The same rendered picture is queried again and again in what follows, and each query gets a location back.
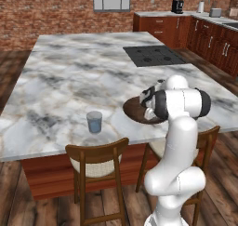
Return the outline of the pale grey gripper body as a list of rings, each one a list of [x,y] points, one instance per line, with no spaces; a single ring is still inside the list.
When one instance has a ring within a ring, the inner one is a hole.
[[[156,118],[155,113],[153,112],[152,108],[147,108],[144,113],[144,118],[148,121],[152,120],[153,118]]]

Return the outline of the dark brown wooden bowl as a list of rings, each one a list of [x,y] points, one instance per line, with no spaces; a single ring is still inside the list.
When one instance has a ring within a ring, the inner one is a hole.
[[[134,97],[127,100],[123,105],[124,113],[131,118],[132,120],[139,122],[141,124],[153,125],[160,124],[167,120],[167,115],[163,113],[159,113],[156,110],[157,102],[156,97],[152,97],[151,100],[148,101],[149,106],[143,107],[139,102],[139,97]],[[148,121],[144,118],[144,113],[147,108],[152,108],[153,112],[156,115],[156,118]]]

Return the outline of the glass of water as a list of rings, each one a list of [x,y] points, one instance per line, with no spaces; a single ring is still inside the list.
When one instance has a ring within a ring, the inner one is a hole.
[[[92,111],[86,114],[86,120],[88,123],[88,128],[91,133],[100,133],[102,113],[98,111]]]

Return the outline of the black hob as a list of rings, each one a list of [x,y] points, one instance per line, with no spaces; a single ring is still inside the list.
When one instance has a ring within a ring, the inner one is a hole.
[[[185,64],[186,60],[167,46],[124,47],[137,67]]]

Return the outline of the brown wooden chair cream seat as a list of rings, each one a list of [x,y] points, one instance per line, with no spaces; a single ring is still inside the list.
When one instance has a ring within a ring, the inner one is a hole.
[[[100,146],[76,146],[68,144],[65,147],[73,166],[74,202],[80,203],[80,226],[120,219],[125,224],[125,207],[120,177],[122,153],[129,139],[122,138],[116,142]],[[86,184],[114,179],[120,211],[115,214],[86,218]]]
[[[200,132],[198,134],[196,152],[192,165],[200,167],[204,173],[207,172],[207,167],[209,164],[211,153],[214,149],[218,132],[220,130],[219,126],[215,126],[207,131]],[[136,192],[139,191],[141,185],[142,177],[147,173],[145,169],[147,163],[147,156],[149,152],[152,152],[153,155],[157,158],[158,161],[162,159],[162,156],[165,151],[165,138],[161,138],[158,141],[149,142],[145,146],[145,151],[142,158],[141,167],[139,170],[139,178],[137,182]],[[200,212],[200,206],[202,201],[202,192],[194,194],[190,199],[185,202],[185,206],[195,205],[192,226],[197,226],[198,216]]]

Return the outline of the brown floor cupboard run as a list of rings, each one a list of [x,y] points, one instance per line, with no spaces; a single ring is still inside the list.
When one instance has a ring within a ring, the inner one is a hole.
[[[233,78],[238,77],[238,30],[209,16],[135,12],[134,32],[148,32],[170,48],[188,48]]]

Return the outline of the black coffee machine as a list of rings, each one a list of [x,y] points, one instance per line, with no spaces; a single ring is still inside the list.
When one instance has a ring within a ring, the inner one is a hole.
[[[184,5],[183,0],[173,0],[171,11],[176,13],[176,14],[182,14],[183,13],[183,10],[182,10],[183,5]]]

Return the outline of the brown wooden island base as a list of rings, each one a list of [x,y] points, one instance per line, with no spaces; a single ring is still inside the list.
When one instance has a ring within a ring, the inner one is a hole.
[[[119,165],[123,186],[135,185],[145,151],[145,144],[126,147]],[[34,200],[72,195],[73,166],[67,154],[20,161]]]

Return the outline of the grey toaster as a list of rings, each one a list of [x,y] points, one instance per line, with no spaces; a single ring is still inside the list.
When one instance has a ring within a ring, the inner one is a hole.
[[[220,18],[221,17],[221,8],[211,8],[209,12],[211,18]]]

